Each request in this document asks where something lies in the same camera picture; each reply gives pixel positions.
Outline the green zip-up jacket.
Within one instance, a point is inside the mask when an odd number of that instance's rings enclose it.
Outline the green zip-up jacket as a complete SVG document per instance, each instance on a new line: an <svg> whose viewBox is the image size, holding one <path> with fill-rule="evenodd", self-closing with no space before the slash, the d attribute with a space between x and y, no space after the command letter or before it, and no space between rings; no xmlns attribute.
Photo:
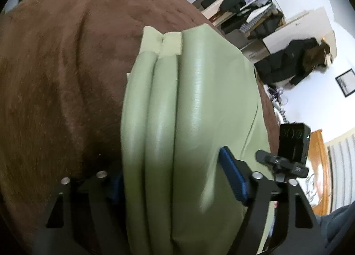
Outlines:
<svg viewBox="0 0 355 255"><path fill-rule="evenodd" d="M133 254L227 254L246 209L218 152L266 177L270 149L254 66L212 27L143 29L121 120L127 231Z"/></svg>

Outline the clothes hanging on rack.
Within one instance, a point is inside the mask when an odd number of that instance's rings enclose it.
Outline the clothes hanging on rack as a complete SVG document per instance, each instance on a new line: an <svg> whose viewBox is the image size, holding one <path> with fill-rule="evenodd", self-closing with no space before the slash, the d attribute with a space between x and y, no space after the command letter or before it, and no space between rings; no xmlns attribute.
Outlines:
<svg viewBox="0 0 355 255"><path fill-rule="evenodd" d="M276 0L244 0L246 5L221 24L229 34L239 30L248 40L263 39L285 24L285 16Z"/></svg>

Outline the bear print pillow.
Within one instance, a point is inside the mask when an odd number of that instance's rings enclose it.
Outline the bear print pillow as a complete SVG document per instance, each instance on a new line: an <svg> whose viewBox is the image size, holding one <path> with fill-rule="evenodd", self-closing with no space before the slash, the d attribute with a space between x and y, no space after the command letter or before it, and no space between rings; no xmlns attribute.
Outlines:
<svg viewBox="0 0 355 255"><path fill-rule="evenodd" d="M308 176L304 179L303 191L311 207L316 207L321 202L316 188L315 172L310 161L306 161L306 167L309 169Z"/></svg>

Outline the wooden headboard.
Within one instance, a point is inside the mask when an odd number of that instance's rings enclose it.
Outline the wooden headboard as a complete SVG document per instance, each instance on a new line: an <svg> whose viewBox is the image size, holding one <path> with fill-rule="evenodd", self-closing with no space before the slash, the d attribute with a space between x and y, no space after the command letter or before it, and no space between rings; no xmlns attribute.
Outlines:
<svg viewBox="0 0 355 255"><path fill-rule="evenodd" d="M321 129L310 134L308 159L314 170L315 186L319 196L319 204L313 207L314 213L327 215L331 211L332 178L330 160Z"/></svg>

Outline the black long down coat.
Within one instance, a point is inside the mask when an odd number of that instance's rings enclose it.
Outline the black long down coat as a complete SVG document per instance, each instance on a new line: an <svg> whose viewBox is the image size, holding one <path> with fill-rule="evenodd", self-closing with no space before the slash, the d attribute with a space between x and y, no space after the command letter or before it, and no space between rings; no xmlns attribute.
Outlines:
<svg viewBox="0 0 355 255"><path fill-rule="evenodd" d="M270 54L254 66L265 84L276 85L287 80L296 86L316 68L328 68L332 63L329 44L309 38L290 41L286 48Z"/></svg>

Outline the brown bed blanket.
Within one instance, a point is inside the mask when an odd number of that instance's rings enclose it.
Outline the brown bed blanket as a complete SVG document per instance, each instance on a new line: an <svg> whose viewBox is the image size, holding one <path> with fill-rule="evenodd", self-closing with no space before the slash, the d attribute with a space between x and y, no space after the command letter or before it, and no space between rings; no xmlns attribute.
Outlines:
<svg viewBox="0 0 355 255"><path fill-rule="evenodd" d="M124 179L110 196L130 71L145 27L203 24L221 35L186 0L23 0L1 16L2 254L133 254Z"/></svg>

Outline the beige suitcase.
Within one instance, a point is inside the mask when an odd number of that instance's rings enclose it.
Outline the beige suitcase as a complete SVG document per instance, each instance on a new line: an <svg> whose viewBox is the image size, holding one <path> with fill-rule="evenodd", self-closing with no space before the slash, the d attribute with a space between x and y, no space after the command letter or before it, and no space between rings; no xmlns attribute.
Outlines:
<svg viewBox="0 0 355 255"><path fill-rule="evenodd" d="M234 15L232 12L224 12L220 10L220 6L223 1L224 0L216 0L207 9L201 11L202 15L204 15L204 17L208 19L215 27L220 26L223 22Z"/></svg>

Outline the framed wall picture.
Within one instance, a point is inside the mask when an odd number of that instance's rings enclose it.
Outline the framed wall picture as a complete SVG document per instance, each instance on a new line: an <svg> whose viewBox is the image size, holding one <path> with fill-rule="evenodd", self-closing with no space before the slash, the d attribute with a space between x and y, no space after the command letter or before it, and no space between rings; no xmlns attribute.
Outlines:
<svg viewBox="0 0 355 255"><path fill-rule="evenodd" d="M349 69L343 74L336 77L336 82L341 88L344 97L348 97L355 92L355 73Z"/></svg>

